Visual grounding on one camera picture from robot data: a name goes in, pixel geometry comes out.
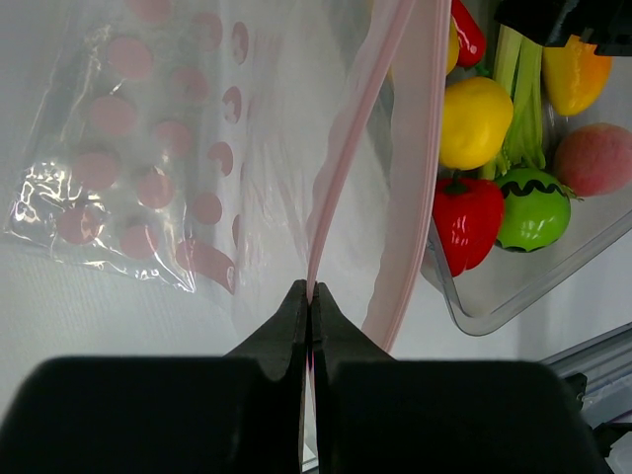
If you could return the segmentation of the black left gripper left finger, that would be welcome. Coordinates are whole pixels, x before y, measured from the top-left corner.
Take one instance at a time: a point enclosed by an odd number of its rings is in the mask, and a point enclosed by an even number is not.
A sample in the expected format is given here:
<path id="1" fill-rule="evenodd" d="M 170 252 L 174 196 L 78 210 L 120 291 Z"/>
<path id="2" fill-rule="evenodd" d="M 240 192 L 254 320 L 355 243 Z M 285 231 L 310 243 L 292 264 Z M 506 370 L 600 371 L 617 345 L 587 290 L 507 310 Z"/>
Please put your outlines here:
<path id="1" fill-rule="evenodd" d="M 306 284 L 223 356 L 63 356 L 1 426 L 5 473 L 297 473 Z"/>

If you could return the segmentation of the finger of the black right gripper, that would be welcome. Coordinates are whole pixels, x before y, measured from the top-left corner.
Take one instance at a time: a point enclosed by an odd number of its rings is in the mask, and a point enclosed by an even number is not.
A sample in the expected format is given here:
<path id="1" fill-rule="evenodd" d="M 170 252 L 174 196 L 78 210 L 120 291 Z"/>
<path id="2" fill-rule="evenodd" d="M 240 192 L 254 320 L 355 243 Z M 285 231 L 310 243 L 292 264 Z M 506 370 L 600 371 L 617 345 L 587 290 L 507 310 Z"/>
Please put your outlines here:
<path id="1" fill-rule="evenodd" d="M 576 36 L 597 55 L 631 53 L 629 0 L 504 0 L 494 19 L 544 47 Z"/>

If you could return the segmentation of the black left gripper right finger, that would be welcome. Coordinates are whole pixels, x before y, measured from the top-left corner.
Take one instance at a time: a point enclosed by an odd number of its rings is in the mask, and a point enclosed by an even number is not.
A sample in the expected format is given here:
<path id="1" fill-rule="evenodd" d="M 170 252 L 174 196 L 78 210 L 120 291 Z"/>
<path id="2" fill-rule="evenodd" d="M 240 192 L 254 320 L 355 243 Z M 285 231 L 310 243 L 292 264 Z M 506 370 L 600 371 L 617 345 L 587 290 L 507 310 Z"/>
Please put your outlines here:
<path id="1" fill-rule="evenodd" d="M 601 473 L 569 386 L 549 367 L 397 360 L 348 320 L 326 285 L 310 306 L 324 473 Z"/>

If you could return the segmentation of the green celery bunch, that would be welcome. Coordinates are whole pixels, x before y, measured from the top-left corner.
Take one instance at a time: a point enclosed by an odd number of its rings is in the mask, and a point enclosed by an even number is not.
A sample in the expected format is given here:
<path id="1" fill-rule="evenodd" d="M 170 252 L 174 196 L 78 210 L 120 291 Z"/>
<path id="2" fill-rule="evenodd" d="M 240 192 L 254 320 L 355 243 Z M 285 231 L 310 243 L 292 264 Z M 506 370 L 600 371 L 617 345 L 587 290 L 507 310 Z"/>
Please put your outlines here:
<path id="1" fill-rule="evenodd" d="M 501 150 L 478 172 L 494 180 L 519 166 L 544 169 L 541 66 L 543 47 L 517 31 L 500 26 L 492 79 L 509 93 L 513 121 Z"/>

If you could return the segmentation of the clear zip top bag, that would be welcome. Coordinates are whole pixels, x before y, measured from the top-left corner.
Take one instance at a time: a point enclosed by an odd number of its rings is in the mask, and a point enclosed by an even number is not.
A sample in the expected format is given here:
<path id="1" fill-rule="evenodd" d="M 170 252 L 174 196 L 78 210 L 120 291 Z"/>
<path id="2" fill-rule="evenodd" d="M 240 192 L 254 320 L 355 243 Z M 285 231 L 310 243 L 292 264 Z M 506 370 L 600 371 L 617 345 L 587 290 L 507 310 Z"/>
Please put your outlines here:
<path id="1" fill-rule="evenodd" d="M 431 222 L 446 1 L 5 1 L 1 237 L 205 297 L 326 283 L 389 349 Z"/>

